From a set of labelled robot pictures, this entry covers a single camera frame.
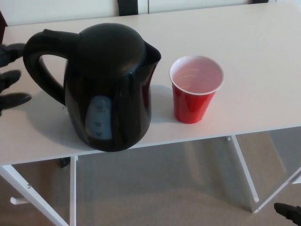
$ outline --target kettle handle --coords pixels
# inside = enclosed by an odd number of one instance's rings
[[[33,80],[51,97],[65,105],[63,86],[46,68],[42,55],[55,55],[68,59],[76,50],[80,34],[44,30],[33,35],[25,45],[24,65]]]

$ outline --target white wall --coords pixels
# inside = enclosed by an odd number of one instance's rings
[[[0,0],[8,25],[118,15],[117,0]]]
[[[249,0],[149,0],[149,12],[168,12],[194,8],[209,8],[248,4]]]
[[[293,0],[293,1],[295,1],[297,3],[297,5],[301,7],[301,0]]]

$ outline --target electric kettle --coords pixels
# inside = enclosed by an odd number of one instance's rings
[[[63,86],[42,55],[66,58]],[[25,45],[29,75],[65,105],[78,136],[90,147],[115,152],[136,144],[151,121],[150,81],[160,52],[132,28],[105,23],[81,33],[44,30]]]

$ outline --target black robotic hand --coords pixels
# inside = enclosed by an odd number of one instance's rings
[[[23,55],[25,44],[0,45],[0,67],[14,62]],[[19,70],[0,73],[0,93],[17,82],[21,77]],[[0,116],[2,110],[13,108],[28,102],[32,97],[27,93],[11,93],[0,95]]]

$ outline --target kettle spout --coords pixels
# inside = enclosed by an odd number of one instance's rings
[[[146,60],[144,65],[157,66],[158,62],[161,59],[160,52],[148,43],[145,43],[145,46],[146,46]]]

